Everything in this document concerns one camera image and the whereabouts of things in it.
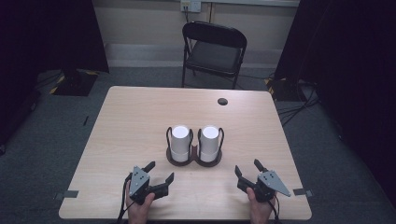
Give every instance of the black round object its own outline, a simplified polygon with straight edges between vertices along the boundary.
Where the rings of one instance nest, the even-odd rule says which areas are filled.
[[[218,103],[219,105],[227,105],[228,104],[228,100],[225,98],[219,98],[218,99]]]

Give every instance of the wooden table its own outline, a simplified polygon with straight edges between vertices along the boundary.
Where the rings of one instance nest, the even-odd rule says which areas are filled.
[[[227,105],[218,99],[226,98]],[[197,134],[206,125],[225,132],[221,162],[211,168],[193,161],[172,165],[165,155],[168,127],[183,124]],[[271,95],[265,91],[224,91],[173,88],[112,87],[105,99],[90,139],[81,156],[69,190],[77,198],[65,198],[62,218],[117,218],[122,184],[135,165],[150,161],[150,185],[163,183],[175,172],[169,195],[153,202],[151,220],[247,220],[248,196],[236,187],[234,167],[256,182],[260,173],[254,159],[275,170],[291,197],[277,194],[281,219],[309,219],[288,142]]]

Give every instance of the chair seat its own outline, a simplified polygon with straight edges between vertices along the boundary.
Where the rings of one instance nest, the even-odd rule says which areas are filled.
[[[187,67],[213,72],[228,73],[230,77],[238,71],[238,59],[241,49],[225,47],[197,41],[186,61]]]

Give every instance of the chair backrest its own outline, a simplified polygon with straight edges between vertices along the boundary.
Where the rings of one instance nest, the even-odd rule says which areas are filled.
[[[186,45],[187,38],[239,49],[245,49],[248,43],[240,31],[205,21],[186,23],[183,26],[183,37]]]

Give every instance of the black equipment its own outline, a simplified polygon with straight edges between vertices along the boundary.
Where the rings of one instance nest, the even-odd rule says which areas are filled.
[[[257,176],[256,184],[253,184],[249,180],[242,177],[242,173],[238,166],[235,165],[235,174],[238,176],[237,187],[247,193],[247,188],[252,188],[256,194],[256,200],[259,203],[269,202],[274,198],[275,192],[278,191],[288,197],[291,196],[286,186],[277,176],[275,171],[268,171],[262,164],[256,159],[254,164],[259,169],[261,174]]]
[[[129,197],[138,204],[143,204],[151,192],[155,193],[154,200],[167,196],[168,186],[174,181],[175,174],[172,173],[166,178],[165,183],[157,186],[149,186],[148,172],[154,168],[155,161],[149,163],[145,168],[140,169],[138,166],[134,167],[131,173],[131,185],[129,187]]]

